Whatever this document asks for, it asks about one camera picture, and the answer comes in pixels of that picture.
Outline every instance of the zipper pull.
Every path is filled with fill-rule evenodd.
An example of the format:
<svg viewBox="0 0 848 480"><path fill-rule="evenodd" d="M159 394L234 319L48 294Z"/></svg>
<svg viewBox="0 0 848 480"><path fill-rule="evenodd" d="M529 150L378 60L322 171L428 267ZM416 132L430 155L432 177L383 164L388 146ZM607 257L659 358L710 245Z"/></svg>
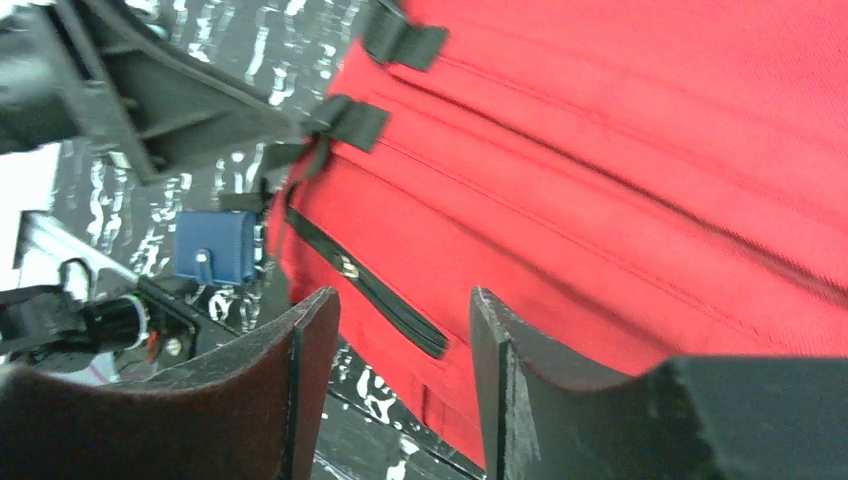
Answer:
<svg viewBox="0 0 848 480"><path fill-rule="evenodd" d="M356 265L353 264L350 258L340 254L339 261L341 263L339 273L351 280L359 278L359 269L356 268Z"/></svg>

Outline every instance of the metal bolt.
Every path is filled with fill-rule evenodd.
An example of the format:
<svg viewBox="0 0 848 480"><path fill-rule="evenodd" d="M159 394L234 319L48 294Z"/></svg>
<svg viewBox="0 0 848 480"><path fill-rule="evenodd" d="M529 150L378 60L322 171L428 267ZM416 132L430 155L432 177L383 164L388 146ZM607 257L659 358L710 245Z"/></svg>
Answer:
<svg viewBox="0 0 848 480"><path fill-rule="evenodd" d="M183 351L183 344L176 338L172 338L165 342L165 351L168 352L168 355L176 357Z"/></svg>

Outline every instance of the blue wallet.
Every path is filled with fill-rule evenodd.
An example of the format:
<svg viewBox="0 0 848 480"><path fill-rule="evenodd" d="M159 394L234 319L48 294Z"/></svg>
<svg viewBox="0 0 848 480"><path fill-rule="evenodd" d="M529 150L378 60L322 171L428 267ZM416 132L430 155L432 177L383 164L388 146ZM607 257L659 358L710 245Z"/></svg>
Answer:
<svg viewBox="0 0 848 480"><path fill-rule="evenodd" d="M176 274L201 285L256 280L253 212L179 212L174 240Z"/></svg>

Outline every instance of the red fabric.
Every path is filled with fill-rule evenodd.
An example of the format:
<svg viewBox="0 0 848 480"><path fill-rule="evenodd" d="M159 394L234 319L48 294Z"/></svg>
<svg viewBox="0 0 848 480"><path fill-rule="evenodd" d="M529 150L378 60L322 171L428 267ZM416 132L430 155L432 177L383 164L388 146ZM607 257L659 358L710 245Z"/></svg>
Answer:
<svg viewBox="0 0 848 480"><path fill-rule="evenodd" d="M468 296L493 290L595 361L848 352L848 4L405 2L449 28L433 68L360 47L334 91L392 117L336 145L296 207L450 341L418 351L271 213L299 301L482 464Z"/></svg>

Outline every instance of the zipper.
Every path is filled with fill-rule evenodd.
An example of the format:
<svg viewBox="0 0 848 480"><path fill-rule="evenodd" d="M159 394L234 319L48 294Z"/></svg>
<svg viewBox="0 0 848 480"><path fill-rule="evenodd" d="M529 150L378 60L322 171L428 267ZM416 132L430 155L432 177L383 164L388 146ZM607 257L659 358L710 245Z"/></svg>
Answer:
<svg viewBox="0 0 848 480"><path fill-rule="evenodd" d="M293 208L286 212L286 222L310 247L347 278L410 342L433 358L441 358L444 355L448 347L447 337L363 267L341 245Z"/></svg>

